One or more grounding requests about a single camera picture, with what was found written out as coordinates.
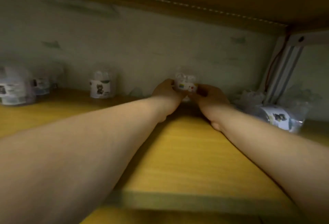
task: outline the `person's right arm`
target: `person's right arm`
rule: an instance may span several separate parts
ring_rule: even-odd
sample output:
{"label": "person's right arm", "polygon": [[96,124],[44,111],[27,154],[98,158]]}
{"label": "person's right arm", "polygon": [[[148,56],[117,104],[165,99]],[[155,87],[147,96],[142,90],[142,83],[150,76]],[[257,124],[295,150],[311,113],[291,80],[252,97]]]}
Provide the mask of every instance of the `person's right arm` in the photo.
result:
{"label": "person's right arm", "polygon": [[205,96],[189,97],[214,129],[281,185],[302,210],[329,216],[329,147],[235,110],[216,87],[200,89]]}

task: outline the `wall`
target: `wall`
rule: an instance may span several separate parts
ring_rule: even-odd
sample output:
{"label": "wall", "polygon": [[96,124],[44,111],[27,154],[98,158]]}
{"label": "wall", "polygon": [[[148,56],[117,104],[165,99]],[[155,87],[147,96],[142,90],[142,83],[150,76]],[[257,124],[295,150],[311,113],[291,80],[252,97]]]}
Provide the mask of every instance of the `wall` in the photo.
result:
{"label": "wall", "polygon": [[149,95],[190,65],[226,93],[257,89],[276,37],[86,1],[0,0],[2,59],[65,63],[67,87],[88,90],[93,65],[119,72],[119,93]]}
{"label": "wall", "polygon": [[311,109],[308,118],[329,121],[329,45],[312,45],[303,49],[288,88],[302,84],[302,89],[311,89],[322,100]]}

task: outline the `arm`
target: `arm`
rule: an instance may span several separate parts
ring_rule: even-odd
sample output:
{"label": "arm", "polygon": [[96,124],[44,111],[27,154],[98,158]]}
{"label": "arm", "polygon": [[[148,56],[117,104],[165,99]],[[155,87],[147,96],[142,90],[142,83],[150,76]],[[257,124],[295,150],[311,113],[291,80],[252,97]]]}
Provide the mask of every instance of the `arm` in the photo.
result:
{"label": "arm", "polygon": [[229,105],[224,93],[201,85],[189,94],[210,120],[247,157],[268,173],[306,212],[329,212],[329,148],[281,130]]}
{"label": "arm", "polygon": [[183,95],[166,80],[152,97],[73,116],[0,140],[0,223],[79,223]]}

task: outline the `person's left arm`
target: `person's left arm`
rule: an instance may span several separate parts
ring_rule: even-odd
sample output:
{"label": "person's left arm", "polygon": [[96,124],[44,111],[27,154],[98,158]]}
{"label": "person's left arm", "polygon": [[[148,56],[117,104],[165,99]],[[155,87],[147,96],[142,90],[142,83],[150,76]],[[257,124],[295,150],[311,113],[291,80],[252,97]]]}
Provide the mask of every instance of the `person's left arm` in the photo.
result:
{"label": "person's left arm", "polygon": [[152,97],[0,140],[0,223],[79,223],[110,193],[154,127],[183,99],[172,80]]}

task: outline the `person's right hand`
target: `person's right hand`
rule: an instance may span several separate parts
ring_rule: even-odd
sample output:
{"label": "person's right hand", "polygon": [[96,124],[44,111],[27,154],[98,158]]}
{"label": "person's right hand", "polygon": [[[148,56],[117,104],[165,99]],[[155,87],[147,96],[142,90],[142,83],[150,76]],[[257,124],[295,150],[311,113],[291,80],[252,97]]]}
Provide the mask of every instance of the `person's right hand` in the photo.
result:
{"label": "person's right hand", "polygon": [[212,85],[200,84],[197,93],[189,92],[188,96],[197,103],[204,116],[210,120],[212,127],[221,131],[218,121],[219,110],[230,106],[222,90]]}

